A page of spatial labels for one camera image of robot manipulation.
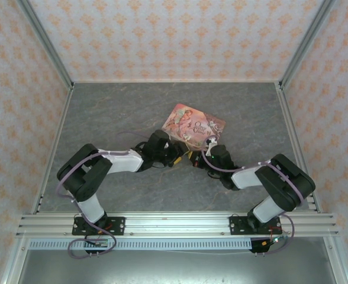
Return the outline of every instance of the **patterned wallpaper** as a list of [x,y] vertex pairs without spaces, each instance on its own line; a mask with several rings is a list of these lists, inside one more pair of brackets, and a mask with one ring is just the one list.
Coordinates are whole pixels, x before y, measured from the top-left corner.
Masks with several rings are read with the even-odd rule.
[[29,212],[67,90],[15,0],[0,0],[0,277]]
[[279,80],[322,0],[31,0],[73,81]]
[[323,210],[348,246],[348,0],[338,1],[286,91]]

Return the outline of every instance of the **book cover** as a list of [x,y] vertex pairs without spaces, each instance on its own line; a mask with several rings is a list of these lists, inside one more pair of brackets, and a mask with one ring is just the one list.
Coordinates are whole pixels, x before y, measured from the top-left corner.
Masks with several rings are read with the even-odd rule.
[[177,104],[162,130],[171,137],[184,141],[191,148],[198,149],[210,135],[218,138],[225,127],[225,121],[189,106]]

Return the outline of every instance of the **wall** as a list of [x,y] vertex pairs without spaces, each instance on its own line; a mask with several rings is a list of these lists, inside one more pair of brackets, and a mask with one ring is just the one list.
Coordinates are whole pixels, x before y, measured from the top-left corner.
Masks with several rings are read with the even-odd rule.
[[14,0],[0,0],[0,277],[29,212],[67,90]]
[[348,246],[348,0],[338,1],[286,90],[323,210]]
[[322,0],[31,0],[75,81],[279,80]]

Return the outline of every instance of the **marble-patterned floor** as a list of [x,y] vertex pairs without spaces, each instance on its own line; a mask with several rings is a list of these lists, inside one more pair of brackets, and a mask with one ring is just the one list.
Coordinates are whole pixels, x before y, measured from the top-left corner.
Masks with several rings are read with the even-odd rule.
[[[84,144],[126,150],[160,129],[177,103],[226,121],[220,142],[235,164],[277,153],[295,160],[273,83],[83,83],[75,85],[40,211],[75,211],[54,193],[56,173]],[[262,187],[228,191],[184,159],[173,168],[108,175],[98,192],[106,211],[248,211]]]

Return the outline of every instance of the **gray floor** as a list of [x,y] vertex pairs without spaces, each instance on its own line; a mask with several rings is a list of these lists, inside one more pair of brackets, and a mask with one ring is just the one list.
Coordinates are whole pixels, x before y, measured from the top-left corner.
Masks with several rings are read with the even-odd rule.
[[75,260],[64,250],[35,250],[27,254],[19,283],[335,283],[323,238],[295,238],[282,252],[265,257],[247,251],[205,253],[123,250]]
[[[221,142],[238,165],[277,153],[295,160],[273,83],[77,84],[54,157],[41,211],[75,211],[54,194],[58,169],[84,144],[126,150],[160,129],[177,103],[226,121]],[[116,173],[98,190],[106,211],[248,211],[267,196],[261,187],[232,192],[183,160],[173,168]]]

